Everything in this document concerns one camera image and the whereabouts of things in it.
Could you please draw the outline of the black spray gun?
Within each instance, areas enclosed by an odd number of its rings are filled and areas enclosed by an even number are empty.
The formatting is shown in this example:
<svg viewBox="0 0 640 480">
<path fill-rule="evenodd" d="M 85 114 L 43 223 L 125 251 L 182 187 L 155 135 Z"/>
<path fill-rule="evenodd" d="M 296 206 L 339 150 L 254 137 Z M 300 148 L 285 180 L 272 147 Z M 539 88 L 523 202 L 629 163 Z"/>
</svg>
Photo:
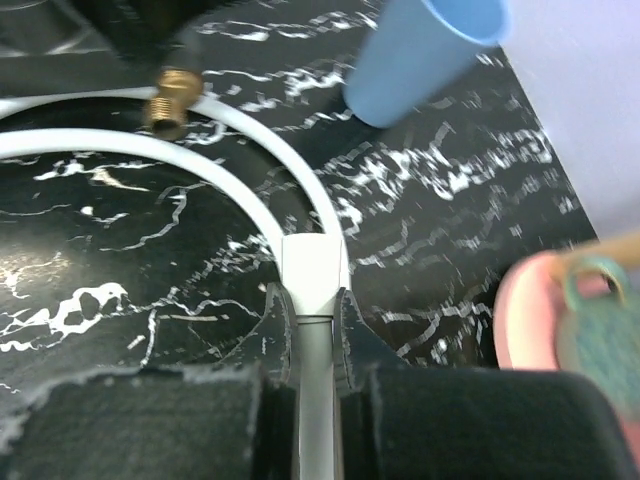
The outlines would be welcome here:
<svg viewBox="0 0 640 480">
<path fill-rule="evenodd" d="M 203 94 L 202 47 L 190 24 L 207 1 L 73 1 L 71 6 L 129 65 L 155 76 L 145 124 L 157 138 L 179 139 Z"/>
</svg>

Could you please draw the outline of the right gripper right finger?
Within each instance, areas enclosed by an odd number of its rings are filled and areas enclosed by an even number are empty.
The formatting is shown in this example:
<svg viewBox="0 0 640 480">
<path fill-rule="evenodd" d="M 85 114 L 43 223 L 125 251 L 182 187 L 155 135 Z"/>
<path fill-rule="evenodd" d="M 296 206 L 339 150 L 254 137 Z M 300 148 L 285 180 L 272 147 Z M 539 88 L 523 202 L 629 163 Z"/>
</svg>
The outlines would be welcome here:
<svg viewBox="0 0 640 480">
<path fill-rule="evenodd" d="M 353 292 L 346 288 L 335 297 L 333 346 L 338 393 L 358 390 L 374 366 L 400 366 L 400 357 L 367 325 Z"/>
</svg>

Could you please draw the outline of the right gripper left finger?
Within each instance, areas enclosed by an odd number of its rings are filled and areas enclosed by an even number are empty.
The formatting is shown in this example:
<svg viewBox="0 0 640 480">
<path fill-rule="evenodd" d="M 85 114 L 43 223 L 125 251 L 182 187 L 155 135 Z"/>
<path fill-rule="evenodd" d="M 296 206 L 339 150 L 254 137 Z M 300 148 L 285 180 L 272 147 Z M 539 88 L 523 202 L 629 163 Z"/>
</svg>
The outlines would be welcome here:
<svg viewBox="0 0 640 480">
<path fill-rule="evenodd" d="M 291 296 L 281 283 L 267 285 L 261 326 L 261 361 L 269 377 L 286 385 L 299 384 L 300 352 L 297 319 Z"/>
</svg>

